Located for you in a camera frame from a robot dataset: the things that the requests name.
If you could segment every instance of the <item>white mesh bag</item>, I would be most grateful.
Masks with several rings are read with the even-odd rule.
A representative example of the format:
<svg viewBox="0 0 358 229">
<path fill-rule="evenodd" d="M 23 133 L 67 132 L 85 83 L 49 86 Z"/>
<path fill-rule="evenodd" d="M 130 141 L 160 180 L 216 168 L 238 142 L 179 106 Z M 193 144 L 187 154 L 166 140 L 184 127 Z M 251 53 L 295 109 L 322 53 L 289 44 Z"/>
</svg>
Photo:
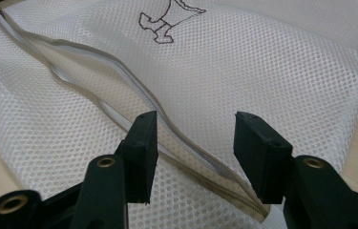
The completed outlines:
<svg viewBox="0 0 358 229">
<path fill-rule="evenodd" d="M 152 203 L 130 205 L 133 228 L 284 226 L 233 156 L 236 111 L 263 117 L 294 156 L 342 169 L 358 117 L 358 1 L 27 1 L 3 12 L 0 155 L 45 198 L 150 110 L 165 157 Z"/>
</svg>

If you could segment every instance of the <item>open zipper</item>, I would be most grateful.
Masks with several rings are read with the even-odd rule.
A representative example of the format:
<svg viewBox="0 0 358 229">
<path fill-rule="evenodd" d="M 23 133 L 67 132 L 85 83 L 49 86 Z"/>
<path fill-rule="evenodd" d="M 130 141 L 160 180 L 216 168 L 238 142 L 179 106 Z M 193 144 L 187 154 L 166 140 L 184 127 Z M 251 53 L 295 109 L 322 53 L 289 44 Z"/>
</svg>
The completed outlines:
<svg viewBox="0 0 358 229">
<path fill-rule="evenodd" d="M 261 204 L 261 202 L 257 199 L 253 191 L 250 189 L 250 186 L 239 175 L 237 175 L 235 172 L 229 169 L 221 161 L 217 160 L 212 155 L 205 152 L 200 146 L 196 145 L 192 140 L 186 137 L 172 123 L 172 121 L 170 120 L 166 112 L 164 112 L 162 106 L 160 105 L 156 97 L 116 57 L 110 55 L 109 53 L 94 49 L 93 47 L 85 46 L 82 44 L 76 44 L 66 40 L 52 40 L 48 37 L 39 34 L 24 31 L 18 25 L 16 25 L 11 20 L 11 18 L 1 10 L 1 8 L 0 8 L 0 27 L 3 29 L 5 33 L 7 33 L 11 37 L 11 39 L 16 41 L 16 43 L 20 45 L 24 50 L 29 52 L 31 55 L 33 55 L 38 60 L 43 62 L 47 67 L 49 67 L 55 78 L 75 88 L 80 93 L 86 95 L 86 97 L 88 97 L 92 102 L 94 102 L 95 105 L 97 105 L 97 107 L 99 107 L 108 117 L 110 117 L 119 128 L 127 132 L 129 130 L 130 125 L 132 124 L 130 121 L 125 119 L 121 114 L 119 114 L 113 108 L 108 106 L 106 103 L 100 101 L 94 94 L 81 88 L 78 85 L 75 85 L 72 80 L 67 78 L 66 75 L 62 75 L 62 73 L 57 71 L 55 65 L 51 63 L 49 60 L 47 60 L 44 57 L 44 55 L 40 53 L 40 51 L 38 51 L 30 42 L 28 42 L 28 39 L 25 38 L 23 34 L 27 34 L 28 36 L 31 36 L 34 39 L 41 40 L 45 43 L 48 43 L 49 45 L 56 44 L 59 46 L 69 47 L 72 49 L 79 50 L 80 52 L 84 52 L 85 54 L 95 56 L 112 63 L 114 66 L 116 66 L 116 68 L 119 68 L 122 72 L 124 72 L 123 76 L 125 76 L 128 80 L 130 80 L 142 92 L 142 97 L 146 98 L 147 101 L 153 105 L 154 109 L 158 111 L 159 117 L 162 119 L 163 122 L 167 124 L 170 131 L 173 132 L 174 135 L 180 139 L 180 142 L 188 146 L 194 152 L 195 157 L 198 159 L 198 161 L 204 166 L 206 166 L 207 168 L 212 167 L 216 172 L 217 176 L 224 177 L 232 180 L 233 182 L 238 183 L 242 187 L 243 191 L 246 193 L 247 198 L 243 197 L 242 195 L 236 192 L 233 192 L 232 190 L 222 185 L 219 185 L 217 182 L 214 182 L 210 178 L 188 167 L 187 165 L 183 164 L 182 162 L 174 158 L 172 154 L 168 153 L 168 151 L 164 149 L 161 145 L 158 145 L 160 156 L 163 159 L 178 166 L 192 177 L 195 177 L 196 179 L 200 180 L 201 182 L 209 186 L 213 191 L 224 194 L 225 196 L 228 196 L 236 201 L 241 202 L 246 207 L 252 210 L 251 212 L 250 211 L 246 211 L 246 212 L 249 213 L 249 215 L 251 215 L 254 219 L 257 219 L 258 221 L 262 221 L 268 215 L 269 207 L 267 205 Z"/>
</svg>

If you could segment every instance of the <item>black line drawing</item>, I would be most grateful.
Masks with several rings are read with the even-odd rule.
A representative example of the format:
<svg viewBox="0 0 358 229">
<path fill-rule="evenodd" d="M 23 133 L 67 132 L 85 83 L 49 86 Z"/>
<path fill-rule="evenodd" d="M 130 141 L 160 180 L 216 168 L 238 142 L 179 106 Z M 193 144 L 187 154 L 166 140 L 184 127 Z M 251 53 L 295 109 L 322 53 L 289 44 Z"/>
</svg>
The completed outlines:
<svg viewBox="0 0 358 229">
<path fill-rule="evenodd" d="M 167 32 L 179 23 L 205 13 L 206 10 L 187 6 L 182 0 L 170 0 L 166 12 L 157 20 L 142 12 L 139 17 L 139 25 L 144 30 L 150 30 L 155 35 L 154 39 L 159 44 L 173 43 L 173 37 Z"/>
</svg>

